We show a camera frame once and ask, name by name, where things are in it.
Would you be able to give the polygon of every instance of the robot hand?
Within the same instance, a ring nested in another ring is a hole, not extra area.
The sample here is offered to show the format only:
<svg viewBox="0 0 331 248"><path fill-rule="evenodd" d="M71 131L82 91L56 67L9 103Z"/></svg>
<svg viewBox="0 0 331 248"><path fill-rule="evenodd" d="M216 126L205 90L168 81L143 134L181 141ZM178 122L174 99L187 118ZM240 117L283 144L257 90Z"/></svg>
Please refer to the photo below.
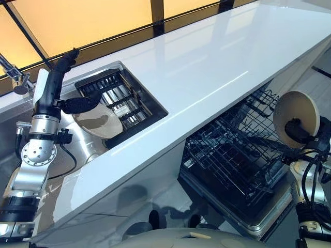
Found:
<svg viewBox="0 0 331 248"><path fill-rule="evenodd" d="M325 162L330 155L331 122L320 116L308 95L290 91L277 102L274 125L285 144L301 150L285 159L296 179L297 247L331 247L331 214L322 188L330 181L331 168Z"/></svg>

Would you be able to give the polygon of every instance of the dish rack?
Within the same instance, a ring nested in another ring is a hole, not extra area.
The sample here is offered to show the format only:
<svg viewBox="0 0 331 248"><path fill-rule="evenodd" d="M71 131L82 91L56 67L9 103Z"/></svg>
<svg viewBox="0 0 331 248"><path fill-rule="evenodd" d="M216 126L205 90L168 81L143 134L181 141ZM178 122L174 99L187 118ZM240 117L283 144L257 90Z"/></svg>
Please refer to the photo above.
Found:
<svg viewBox="0 0 331 248"><path fill-rule="evenodd" d="M273 126L278 98L260 88L188 137L180 169L180 176L230 222L257 239L291 201L282 180L288 166L281 162L289 148Z"/></svg>
<svg viewBox="0 0 331 248"><path fill-rule="evenodd" d="M104 140L112 148L168 114L132 73L119 61L109 69L75 83L79 93L88 97L95 90L102 93L100 102L112 110L123 132Z"/></svg>

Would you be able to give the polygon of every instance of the white countertop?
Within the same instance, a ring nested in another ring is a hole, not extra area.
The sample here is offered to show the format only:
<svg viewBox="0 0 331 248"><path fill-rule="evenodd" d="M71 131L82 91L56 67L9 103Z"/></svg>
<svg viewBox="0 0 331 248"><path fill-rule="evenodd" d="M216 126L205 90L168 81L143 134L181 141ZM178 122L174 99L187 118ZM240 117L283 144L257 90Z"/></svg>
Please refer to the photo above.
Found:
<svg viewBox="0 0 331 248"><path fill-rule="evenodd" d="M65 80L120 60L169 114L66 176L53 221L112 191L330 34L326 9L258 1L73 68Z"/></svg>

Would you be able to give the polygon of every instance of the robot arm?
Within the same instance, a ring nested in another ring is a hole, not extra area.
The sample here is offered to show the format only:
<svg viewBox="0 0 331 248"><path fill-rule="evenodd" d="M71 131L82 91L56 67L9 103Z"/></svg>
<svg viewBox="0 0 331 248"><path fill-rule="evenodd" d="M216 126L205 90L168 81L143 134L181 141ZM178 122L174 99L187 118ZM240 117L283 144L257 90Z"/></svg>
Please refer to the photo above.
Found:
<svg viewBox="0 0 331 248"><path fill-rule="evenodd" d="M64 74L75 64L78 53L74 49L65 54L49 74L39 72L32 122L17 123L17 135L30 127L29 142L22 149L21 166L12 174L0 202L0 243L22 241L32 235L48 168L57 154L54 144L68 144L72 138L68 130L58 132L61 110L68 114L87 112L100 101L100 92L89 98L60 100Z"/></svg>
<svg viewBox="0 0 331 248"><path fill-rule="evenodd" d="M320 116L309 96L291 91L278 100L274 125L284 143L301 150L298 156L285 159L295 178L293 199L300 236L296 245L331 247L331 214L322 188L331 178L325 164L330 154L331 122Z"/></svg>

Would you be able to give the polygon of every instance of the window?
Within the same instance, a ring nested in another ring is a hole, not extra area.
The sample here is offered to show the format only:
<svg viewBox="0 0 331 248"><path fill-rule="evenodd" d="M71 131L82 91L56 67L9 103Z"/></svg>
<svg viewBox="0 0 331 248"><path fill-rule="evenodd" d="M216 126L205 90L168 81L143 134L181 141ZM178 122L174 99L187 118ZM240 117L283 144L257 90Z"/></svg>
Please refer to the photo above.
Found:
<svg viewBox="0 0 331 248"><path fill-rule="evenodd" d="M38 53L2 5L0 5L0 23L2 33L0 52L9 62L15 64L18 68L22 68L41 61ZM4 74L3 69L0 68L0 76Z"/></svg>
<svg viewBox="0 0 331 248"><path fill-rule="evenodd" d="M13 5L50 57L152 22L150 0L16 0Z"/></svg>
<svg viewBox="0 0 331 248"><path fill-rule="evenodd" d="M212 4L215 0L163 0L164 2L164 18L173 17L177 14L197 9L208 4Z"/></svg>

